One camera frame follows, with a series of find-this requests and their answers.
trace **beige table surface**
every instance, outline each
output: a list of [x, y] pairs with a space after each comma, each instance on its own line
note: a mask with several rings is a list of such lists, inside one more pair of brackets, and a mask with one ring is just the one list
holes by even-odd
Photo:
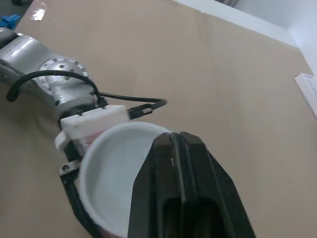
[[[259, 238], [315, 237], [317, 119], [294, 82], [301, 52], [172, 0], [34, 1], [17, 31], [83, 62], [102, 91], [165, 97], [142, 120], [200, 136]], [[87, 238], [57, 167], [56, 121], [0, 87], [0, 237]]]

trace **bolt hole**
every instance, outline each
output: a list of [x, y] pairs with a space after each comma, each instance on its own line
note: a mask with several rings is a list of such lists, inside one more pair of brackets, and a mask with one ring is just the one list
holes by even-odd
[[64, 172], [66, 172], [66, 171], [69, 170], [69, 166], [68, 166], [68, 165], [64, 165], [64, 166], [62, 167], [62, 169], [63, 169]]

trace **blue object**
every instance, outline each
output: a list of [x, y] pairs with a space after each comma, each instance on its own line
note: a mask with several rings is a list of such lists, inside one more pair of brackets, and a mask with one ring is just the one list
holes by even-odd
[[12, 15], [12, 16], [3, 16], [0, 21], [0, 27], [7, 27], [13, 30], [16, 27], [15, 21], [20, 19], [19, 15]]

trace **white wall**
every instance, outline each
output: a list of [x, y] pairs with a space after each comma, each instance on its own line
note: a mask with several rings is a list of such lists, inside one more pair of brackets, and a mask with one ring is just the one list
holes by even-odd
[[235, 8], [287, 29], [317, 75], [317, 0], [239, 0]]
[[286, 44], [296, 46], [291, 34], [283, 27], [213, 0], [174, 0], [203, 13], [216, 16]]

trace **white plastic container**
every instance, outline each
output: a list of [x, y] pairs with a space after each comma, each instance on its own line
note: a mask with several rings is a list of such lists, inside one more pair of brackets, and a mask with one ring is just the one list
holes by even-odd
[[127, 122], [103, 132], [88, 149], [79, 174], [79, 192], [89, 216], [105, 237], [126, 238], [133, 182], [153, 140], [168, 129]]

